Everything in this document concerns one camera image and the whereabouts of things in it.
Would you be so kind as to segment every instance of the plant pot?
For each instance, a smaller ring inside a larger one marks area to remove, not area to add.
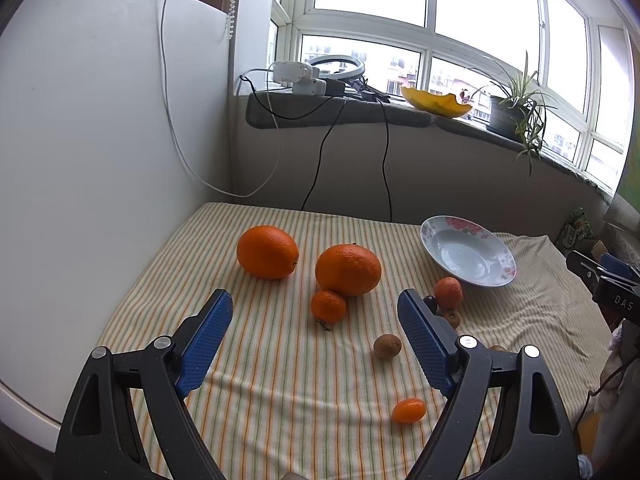
[[[507,139],[521,142],[516,134],[516,126],[526,117],[526,112],[521,106],[510,108],[507,104],[500,104],[501,97],[491,96],[491,116],[487,130]]]

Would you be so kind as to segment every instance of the striped tablecloth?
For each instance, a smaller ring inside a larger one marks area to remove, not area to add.
[[[285,280],[248,275],[236,242],[251,226],[272,224],[300,248]],[[535,344],[558,384],[570,418],[580,411],[607,357],[610,333],[597,306],[547,237],[498,234],[518,273],[503,288],[463,284],[463,322],[487,346],[518,351]],[[314,265],[327,247],[356,242],[374,251],[380,284],[348,299],[348,316],[326,332],[309,313],[317,290]],[[430,388],[396,315],[405,288],[426,295],[445,276],[420,243],[419,227],[227,203],[202,206],[151,261],[116,309],[99,343],[114,352],[145,347],[172,334],[216,288],[234,300],[233,321],[205,383],[186,403],[196,427],[229,480],[278,480],[293,471],[312,480],[404,479],[427,442],[444,399]],[[372,357],[383,333],[404,344],[390,362]],[[393,406],[420,397],[420,423],[390,422]],[[168,475],[136,391],[134,410],[152,468]],[[479,468],[497,408],[490,391],[463,470]]]

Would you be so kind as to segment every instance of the white electrical device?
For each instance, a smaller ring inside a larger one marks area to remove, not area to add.
[[[320,69],[300,61],[277,61],[273,64],[273,81],[292,83],[294,94],[324,95],[326,81],[320,79]]]

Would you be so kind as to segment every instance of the yellow bowl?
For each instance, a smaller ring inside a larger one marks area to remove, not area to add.
[[[400,91],[414,108],[449,119],[462,117],[473,108],[471,105],[459,104],[454,94],[436,95],[426,90],[417,90],[407,86],[400,87]]]

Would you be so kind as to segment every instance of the windowsill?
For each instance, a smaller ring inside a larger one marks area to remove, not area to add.
[[[327,99],[320,96],[293,95],[287,91],[273,92],[270,94],[273,109],[284,116],[300,116],[304,110],[312,110],[317,107],[321,100]],[[332,102],[320,107],[314,113],[302,119],[289,121],[278,120],[280,128],[301,128],[305,126],[330,126],[338,111],[340,110],[343,98],[332,98]],[[337,124],[362,124],[383,122],[379,103],[370,103],[353,100],[353,105],[346,106],[337,121]],[[422,112],[411,107],[407,102],[392,100],[391,104],[385,104],[386,116],[389,124],[396,126],[412,126],[414,128],[426,128],[437,126],[446,132],[471,137],[473,139],[484,140],[501,146],[513,152],[520,152],[522,144],[514,142],[493,132],[489,132],[481,123],[466,119],[447,119],[429,112]],[[249,95],[246,107],[245,119],[247,123],[258,129],[272,129],[273,118],[271,115],[255,103],[255,97]],[[540,160],[563,173],[572,174],[578,180],[596,187],[598,192],[607,201],[611,202],[612,195],[609,189],[604,188],[595,182],[587,173],[579,170],[576,166],[565,160],[555,152],[543,148],[540,153]]]

